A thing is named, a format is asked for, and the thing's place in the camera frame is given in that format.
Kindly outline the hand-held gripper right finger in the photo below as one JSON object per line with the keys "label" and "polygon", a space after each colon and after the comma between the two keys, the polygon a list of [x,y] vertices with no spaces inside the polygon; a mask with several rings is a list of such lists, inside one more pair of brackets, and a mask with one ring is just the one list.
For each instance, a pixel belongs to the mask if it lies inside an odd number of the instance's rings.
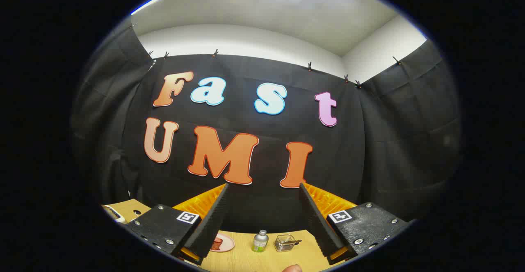
{"label": "hand-held gripper right finger", "polygon": [[356,205],[307,183],[300,184],[299,199],[307,231],[330,265],[369,253],[411,225],[376,203]]}

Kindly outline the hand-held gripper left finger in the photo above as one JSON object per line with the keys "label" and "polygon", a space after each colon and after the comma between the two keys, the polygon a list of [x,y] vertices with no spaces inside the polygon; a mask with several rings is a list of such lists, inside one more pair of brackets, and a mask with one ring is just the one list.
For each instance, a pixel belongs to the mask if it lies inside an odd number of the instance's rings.
{"label": "hand-held gripper left finger", "polygon": [[152,207],[125,226],[130,233],[173,257],[202,264],[229,208],[229,184],[175,207]]}

